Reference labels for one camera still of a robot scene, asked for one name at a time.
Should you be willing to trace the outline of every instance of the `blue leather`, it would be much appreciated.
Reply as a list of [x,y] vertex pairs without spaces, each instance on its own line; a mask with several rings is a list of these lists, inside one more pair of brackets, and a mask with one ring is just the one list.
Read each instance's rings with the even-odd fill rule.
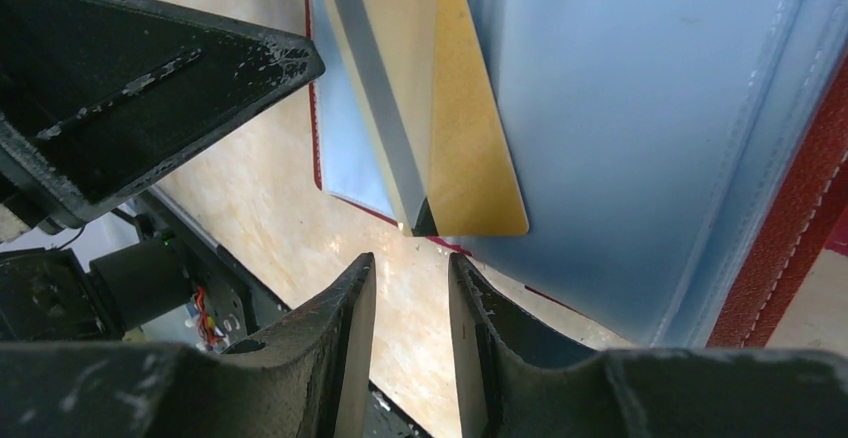
[[[469,3],[531,231],[459,242],[632,341],[705,344],[842,56],[848,0]],[[324,174],[383,207],[320,12]]]

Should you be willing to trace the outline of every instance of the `beige table surface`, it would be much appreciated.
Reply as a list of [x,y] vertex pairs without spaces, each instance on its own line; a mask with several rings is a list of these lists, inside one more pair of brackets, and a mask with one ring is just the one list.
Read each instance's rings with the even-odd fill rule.
[[[304,34],[304,0],[163,1]],[[315,188],[305,90],[160,185],[291,306],[323,289],[359,253],[373,251],[378,301],[371,379],[433,435],[459,436],[447,311],[448,253],[426,240],[404,238],[394,227]],[[815,280],[812,293],[805,291],[806,284],[802,287],[802,306],[793,304],[789,323],[776,333],[781,345],[848,351],[846,340],[839,338],[844,336],[840,326],[848,323],[848,307],[840,305],[845,303],[842,284],[848,262],[828,258],[828,276],[837,278],[824,280],[830,285]],[[519,305],[572,338],[598,348],[627,345],[494,270],[481,269]],[[826,291],[831,286],[838,290],[835,297]],[[816,305],[817,294],[830,297],[827,311]],[[817,323],[825,323],[826,329]],[[824,341],[816,338],[820,335]]]

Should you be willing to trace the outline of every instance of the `gray stripe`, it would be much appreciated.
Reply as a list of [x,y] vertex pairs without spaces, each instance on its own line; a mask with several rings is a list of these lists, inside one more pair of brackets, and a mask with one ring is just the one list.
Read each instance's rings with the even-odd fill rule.
[[359,79],[362,80],[365,97],[371,106],[377,133],[386,150],[401,205],[411,221],[408,225],[414,225],[418,216],[413,215],[419,212],[425,198],[424,186],[418,167],[415,166],[412,146],[403,128],[400,110],[392,94],[383,58],[377,48],[374,30],[368,22],[365,2],[363,0],[333,1],[336,3],[342,28],[347,35]]

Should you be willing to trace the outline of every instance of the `black cable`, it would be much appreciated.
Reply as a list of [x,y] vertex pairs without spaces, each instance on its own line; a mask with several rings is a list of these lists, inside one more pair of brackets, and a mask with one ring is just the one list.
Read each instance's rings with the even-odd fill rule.
[[82,225],[82,228],[80,228],[80,231],[77,232],[76,236],[68,240],[64,245],[60,246],[59,249],[64,250],[65,248],[71,246],[71,243],[77,241],[79,237],[82,236],[82,232],[85,231],[85,226],[86,225]]
[[120,208],[115,208],[114,210],[111,211],[111,213],[113,215],[115,215],[116,217],[120,218],[126,224],[135,228],[135,217],[134,216],[130,215],[129,213],[127,213],[126,211],[124,211]]

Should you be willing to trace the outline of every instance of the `black cylinder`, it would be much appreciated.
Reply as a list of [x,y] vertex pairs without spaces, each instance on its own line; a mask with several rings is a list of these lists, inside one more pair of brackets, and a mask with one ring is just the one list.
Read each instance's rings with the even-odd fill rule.
[[103,297],[115,305],[130,330],[163,315],[191,298],[176,239],[153,238],[92,260],[91,279],[109,291]]

